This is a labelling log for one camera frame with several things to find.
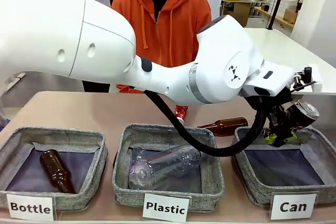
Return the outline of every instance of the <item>gray fabric basket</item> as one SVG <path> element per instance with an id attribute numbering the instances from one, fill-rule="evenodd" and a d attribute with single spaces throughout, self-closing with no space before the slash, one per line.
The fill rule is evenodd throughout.
<path id="1" fill-rule="evenodd" d="M 245 136 L 249 127 L 236 129 L 234 142 Z M 336 149 L 328 139 L 318 130 L 310 128 L 297 132 L 297 137 L 301 144 L 287 144 L 280 148 L 275 148 L 266 143 L 262 136 L 259 136 L 252 145 L 245 151 L 235 155 L 234 161 L 240 172 L 248 198 L 257 206 L 269 206 L 273 193 L 297 193 L 318 191 L 318 204 L 330 204 L 336 202 Z M 256 175 L 260 171 L 255 171 L 248 159 L 246 151 L 249 150 L 299 150 L 318 176 L 322 184 L 302 185 L 302 186 L 268 186 L 260 181 L 261 176 Z"/>
<path id="2" fill-rule="evenodd" d="M 200 142 L 216 147 L 212 132 L 206 129 L 186 128 Z M 219 158 L 204 155 L 200 166 L 202 193 L 182 193 L 178 191 L 149 191 L 128 189 L 131 152 L 129 148 L 142 147 L 147 150 L 162 151 L 186 144 L 172 126 L 130 124 L 121 136 L 118 154 L 112 176 L 114 198 L 118 204 L 143 207 L 145 194 L 157 194 L 189 198 L 188 211 L 211 212 L 224 193 L 224 178 Z"/>
<path id="3" fill-rule="evenodd" d="M 6 194 L 17 194 L 55 198 L 56 210 L 85 209 L 98 189 L 107 160 L 104 142 L 104 135 L 97 132 L 38 127 L 17 129 L 0 148 L 0 207 L 8 208 Z M 77 169 L 71 180 L 74 183 L 75 178 L 81 178 L 81 182 L 74 185 L 79 193 L 58 193 L 50 184 L 39 163 L 41 152 L 49 149 L 57 150 L 62 159 L 63 156 L 75 158 L 72 162 Z M 74 171 L 65 163 L 70 172 Z M 37 190 L 27 191 L 34 183 L 38 185 Z"/>

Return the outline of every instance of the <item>orange hoodie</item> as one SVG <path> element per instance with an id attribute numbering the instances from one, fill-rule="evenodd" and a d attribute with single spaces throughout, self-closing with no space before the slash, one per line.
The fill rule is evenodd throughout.
<path id="1" fill-rule="evenodd" d="M 165 67 L 193 61 L 197 55 L 199 30 L 211 21 L 207 0 L 167 0 L 154 17 L 152 0 L 113 0 L 112 8 L 132 25 L 137 55 Z M 135 90 L 120 86 L 120 92 Z"/>

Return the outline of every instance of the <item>gray band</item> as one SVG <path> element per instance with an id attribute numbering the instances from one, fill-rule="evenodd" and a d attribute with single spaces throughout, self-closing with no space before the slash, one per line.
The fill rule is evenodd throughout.
<path id="1" fill-rule="evenodd" d="M 194 63 L 189 70 L 189 86 L 192 94 L 196 99 L 198 99 L 200 102 L 203 102 L 205 104 L 211 104 L 212 102 L 209 102 L 206 100 L 201 92 L 198 89 L 197 83 L 196 83 L 196 71 L 197 71 L 197 65 L 198 63 Z"/>
<path id="2" fill-rule="evenodd" d="M 261 73 L 260 68 L 262 68 L 264 66 L 264 64 L 265 64 L 265 60 L 262 61 L 260 67 L 256 71 L 254 71 L 250 76 L 248 76 L 246 78 L 245 82 L 248 82 L 248 81 L 254 79 L 255 77 L 257 77 Z"/>

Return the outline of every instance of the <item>hoodie drawstring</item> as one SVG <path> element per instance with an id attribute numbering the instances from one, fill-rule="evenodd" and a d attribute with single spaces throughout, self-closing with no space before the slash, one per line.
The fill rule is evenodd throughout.
<path id="1" fill-rule="evenodd" d="M 170 11 L 170 38 L 169 38 L 169 61 L 170 66 L 173 66 L 172 59 L 172 37 L 173 37 L 173 10 Z"/>
<path id="2" fill-rule="evenodd" d="M 147 49 L 148 45 L 146 41 L 146 32 L 145 32 L 145 14 L 144 14 L 142 5 L 141 5 L 141 28 L 142 28 L 143 49 Z"/>

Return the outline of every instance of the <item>black pole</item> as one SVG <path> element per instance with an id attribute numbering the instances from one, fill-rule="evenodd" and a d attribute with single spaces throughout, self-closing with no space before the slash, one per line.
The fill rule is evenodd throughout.
<path id="1" fill-rule="evenodd" d="M 272 30 L 272 27 L 273 27 L 273 24 L 274 24 L 274 20 L 275 20 L 275 17 L 277 16 L 277 12 L 278 12 L 278 9 L 279 9 L 279 6 L 280 6 L 280 2 L 281 2 L 281 0 L 277 0 L 277 4 L 275 5 L 271 21 L 270 21 L 270 23 L 269 23 L 269 25 L 267 27 L 268 30 Z"/>

